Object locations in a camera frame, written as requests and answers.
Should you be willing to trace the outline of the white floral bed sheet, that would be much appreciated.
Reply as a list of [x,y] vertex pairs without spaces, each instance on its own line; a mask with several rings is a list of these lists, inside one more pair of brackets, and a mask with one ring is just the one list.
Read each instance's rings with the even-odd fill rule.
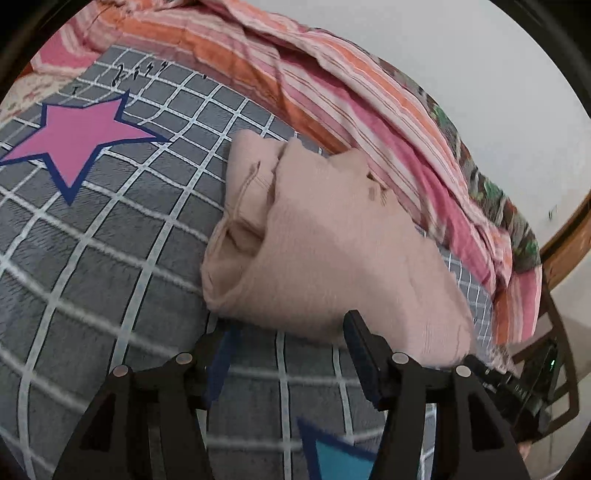
[[33,72],[19,78],[1,102],[1,124],[5,124],[33,104],[56,93],[81,73],[81,69],[73,70],[67,75]]

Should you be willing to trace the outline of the grey checkered bed sheet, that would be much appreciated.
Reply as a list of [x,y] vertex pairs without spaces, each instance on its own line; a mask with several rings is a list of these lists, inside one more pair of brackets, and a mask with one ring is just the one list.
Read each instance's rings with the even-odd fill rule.
[[[3,121],[10,153],[51,106],[122,99],[156,142],[100,150],[72,201],[42,159],[1,168],[1,437],[31,479],[56,471],[118,364],[162,365],[211,331],[200,266],[221,220],[235,134],[318,146],[204,73],[119,45]],[[386,417],[346,350],[245,326],[221,396],[199,414],[219,479],[308,477],[298,421],[376,451]]]

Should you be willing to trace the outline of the pink orange striped quilt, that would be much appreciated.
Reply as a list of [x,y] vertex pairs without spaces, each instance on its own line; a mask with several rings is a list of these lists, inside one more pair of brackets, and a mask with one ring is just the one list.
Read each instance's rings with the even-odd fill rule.
[[513,270],[508,232],[472,200],[429,95],[355,43],[243,1],[92,1],[33,56],[39,73],[84,72],[113,45],[211,75],[336,153],[363,150],[413,220],[449,248],[494,298],[494,337],[535,332],[542,266]]

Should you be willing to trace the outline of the pink knitted sweater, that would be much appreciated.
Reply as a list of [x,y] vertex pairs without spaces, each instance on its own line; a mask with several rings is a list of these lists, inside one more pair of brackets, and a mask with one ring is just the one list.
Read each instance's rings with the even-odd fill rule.
[[211,311],[308,340],[341,342],[356,310],[426,366],[476,349],[472,313],[436,243],[356,149],[324,157],[297,138],[235,133],[201,285]]

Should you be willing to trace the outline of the floral patterned blanket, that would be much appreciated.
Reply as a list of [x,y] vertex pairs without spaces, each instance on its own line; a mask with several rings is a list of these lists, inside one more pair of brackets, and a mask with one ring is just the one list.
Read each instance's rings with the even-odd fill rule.
[[456,126],[430,95],[426,96],[426,105],[459,163],[470,197],[493,224],[508,232],[513,270],[524,273],[540,266],[540,247],[526,218],[510,197],[480,171]]

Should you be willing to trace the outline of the dark wooden bed frame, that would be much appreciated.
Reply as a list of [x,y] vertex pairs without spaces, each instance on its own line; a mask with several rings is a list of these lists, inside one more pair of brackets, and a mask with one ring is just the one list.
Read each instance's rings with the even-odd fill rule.
[[590,373],[590,328],[564,315],[559,289],[590,263],[590,198],[585,197],[566,224],[542,248],[543,284],[538,330],[512,355],[522,375],[542,384],[547,395],[539,441],[580,412],[578,382]]

